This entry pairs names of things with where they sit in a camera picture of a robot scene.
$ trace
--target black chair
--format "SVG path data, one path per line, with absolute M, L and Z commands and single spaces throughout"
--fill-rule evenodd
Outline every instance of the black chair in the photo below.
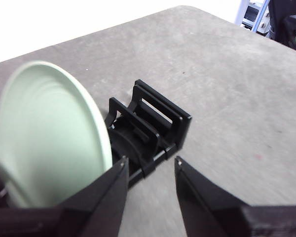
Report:
M 296 50 L 296 0 L 271 0 L 269 37 Z

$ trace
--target concrete-textured surface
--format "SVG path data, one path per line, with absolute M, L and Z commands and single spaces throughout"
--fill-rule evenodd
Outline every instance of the concrete-textured surface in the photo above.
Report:
M 193 116 L 179 155 L 252 205 L 296 204 L 296 51 L 179 6 L 0 63 L 0 93 L 29 60 L 76 77 L 102 115 L 142 79 Z M 186 236 L 173 159 L 127 197 L 120 237 Z

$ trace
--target light green plate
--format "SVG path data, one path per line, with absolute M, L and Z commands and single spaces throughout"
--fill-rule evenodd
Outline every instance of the light green plate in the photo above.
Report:
M 72 75 L 35 61 L 11 76 L 0 100 L 0 177 L 13 205 L 54 206 L 111 166 L 101 113 Z

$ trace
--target black plastic frame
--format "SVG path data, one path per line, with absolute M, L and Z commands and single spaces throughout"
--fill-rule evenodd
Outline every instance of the black plastic frame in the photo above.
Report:
M 142 80 L 135 81 L 128 107 L 115 98 L 110 99 L 105 124 L 113 162 L 129 158 L 129 187 L 182 148 L 191 119 L 191 115 Z

